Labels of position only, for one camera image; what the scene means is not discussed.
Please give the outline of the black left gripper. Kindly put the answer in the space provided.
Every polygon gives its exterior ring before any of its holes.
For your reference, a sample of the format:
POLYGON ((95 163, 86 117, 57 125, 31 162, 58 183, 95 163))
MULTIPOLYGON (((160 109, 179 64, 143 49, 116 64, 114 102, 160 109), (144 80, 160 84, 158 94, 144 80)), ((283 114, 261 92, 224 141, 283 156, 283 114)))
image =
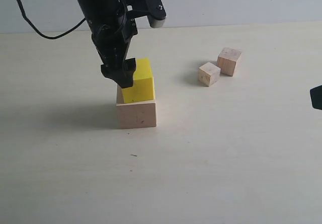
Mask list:
POLYGON ((132 87, 136 59, 126 59, 129 37, 125 33, 126 7, 122 0, 77 0, 103 62, 101 73, 121 88, 132 87))

